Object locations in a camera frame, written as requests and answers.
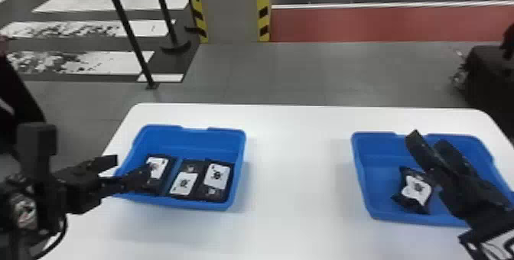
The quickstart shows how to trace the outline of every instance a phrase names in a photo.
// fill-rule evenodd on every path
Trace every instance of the blue tray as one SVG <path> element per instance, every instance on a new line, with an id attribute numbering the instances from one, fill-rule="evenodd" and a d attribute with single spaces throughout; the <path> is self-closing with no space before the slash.
<path id="1" fill-rule="evenodd" d="M 143 165 L 148 154 L 166 154 L 178 158 L 167 180 L 166 186 L 169 187 L 178 174 L 183 159 L 204 160 L 209 158 L 234 163 L 233 182 L 229 196 L 224 203 L 180 200 L 140 193 L 124 193 L 117 195 L 117 197 L 188 209 L 227 210 L 236 196 L 245 142 L 245 132 L 241 130 L 222 128 L 187 129 L 173 125 L 146 125 L 138 133 L 131 151 L 122 166 L 116 171 L 115 176 L 121 176 Z"/>
<path id="2" fill-rule="evenodd" d="M 509 186 L 495 168 L 493 157 L 480 139 L 467 135 L 430 134 L 424 137 L 430 145 L 440 139 L 448 140 L 470 161 L 483 179 L 490 181 L 514 202 Z M 391 195 L 399 190 L 400 166 L 422 171 L 409 154 L 404 138 L 405 135 L 391 132 L 356 132 L 352 136 L 357 177 L 371 217 L 403 223 L 466 226 L 464 221 L 448 212 L 437 191 L 432 194 L 428 204 L 430 215 L 407 212 L 391 200 Z"/>

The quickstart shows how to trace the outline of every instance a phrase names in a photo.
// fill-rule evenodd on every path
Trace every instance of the black equipment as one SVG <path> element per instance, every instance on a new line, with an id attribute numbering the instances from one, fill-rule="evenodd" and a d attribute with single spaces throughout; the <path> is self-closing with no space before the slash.
<path id="1" fill-rule="evenodd" d="M 461 55 L 464 63 L 451 80 L 472 107 L 491 115 L 503 133 L 514 137 L 514 24 L 503 36 L 499 47 L 475 46 L 467 57 Z"/>
<path id="2" fill-rule="evenodd" d="M 459 236 L 460 244 L 474 260 L 499 259 L 486 245 L 491 239 L 514 230 L 511 203 L 489 181 L 480 178 L 466 158 L 448 141 L 440 140 L 432 148 L 414 130 L 405 137 L 407 149 L 419 166 L 442 188 L 439 193 L 450 213 L 464 220 L 470 231 Z M 514 237 L 503 244 L 504 255 L 512 251 Z"/>
<path id="3" fill-rule="evenodd" d="M 57 129 L 43 122 L 18 126 L 17 151 L 21 172 L 0 184 L 0 255 L 5 254 L 6 260 L 43 257 L 64 237 L 67 213 L 86 213 L 104 197 L 139 189 L 151 176 L 146 164 L 123 177 L 100 177 L 98 173 L 117 165 L 116 155 L 52 174 L 50 156 L 57 153 Z M 31 246 L 58 233 L 44 251 L 30 255 Z"/>

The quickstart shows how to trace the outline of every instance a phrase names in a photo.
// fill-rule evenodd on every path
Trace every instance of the hazard stripe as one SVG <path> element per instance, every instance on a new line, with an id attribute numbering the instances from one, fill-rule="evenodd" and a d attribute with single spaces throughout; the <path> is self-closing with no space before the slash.
<path id="1" fill-rule="evenodd" d="M 271 0 L 257 0 L 257 28 L 259 41 L 269 41 L 272 19 Z"/>
<path id="2" fill-rule="evenodd" d="M 207 34 L 207 22 L 203 14 L 202 0 L 189 0 L 191 12 L 193 14 L 194 23 L 197 25 L 200 41 L 206 43 L 209 41 Z"/>

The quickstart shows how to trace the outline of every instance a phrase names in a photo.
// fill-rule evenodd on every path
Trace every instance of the card with qr code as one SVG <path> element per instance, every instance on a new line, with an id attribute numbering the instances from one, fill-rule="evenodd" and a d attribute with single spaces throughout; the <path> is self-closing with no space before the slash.
<path id="1" fill-rule="evenodd" d="M 175 198 L 193 200 L 198 184 L 205 174 L 207 162 L 189 160 L 182 161 L 181 168 L 174 178 L 168 195 Z"/>
<path id="2" fill-rule="evenodd" d="M 151 167 L 151 176 L 147 183 L 138 192 L 151 193 L 155 195 L 161 194 L 171 168 L 173 168 L 176 162 L 177 159 L 171 156 L 163 154 L 148 155 L 145 163 L 149 164 Z"/>
<path id="3" fill-rule="evenodd" d="M 233 164 L 221 161 L 209 161 L 202 183 L 196 197 L 198 200 L 225 202 L 229 196 L 233 178 Z"/>

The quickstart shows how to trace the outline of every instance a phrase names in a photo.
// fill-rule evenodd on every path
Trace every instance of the black cable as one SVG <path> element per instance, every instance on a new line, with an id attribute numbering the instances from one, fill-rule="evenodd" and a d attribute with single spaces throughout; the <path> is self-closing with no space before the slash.
<path id="1" fill-rule="evenodd" d="M 45 250 L 37 253 L 36 255 L 32 256 L 34 260 L 38 260 L 39 258 L 45 256 L 50 251 L 54 250 L 55 247 L 59 245 L 61 241 L 63 241 L 64 235 L 66 235 L 66 231 L 68 230 L 68 219 L 66 218 L 66 215 L 63 216 L 63 228 L 60 231 L 59 237 L 55 239 L 55 241 L 48 246 Z"/>

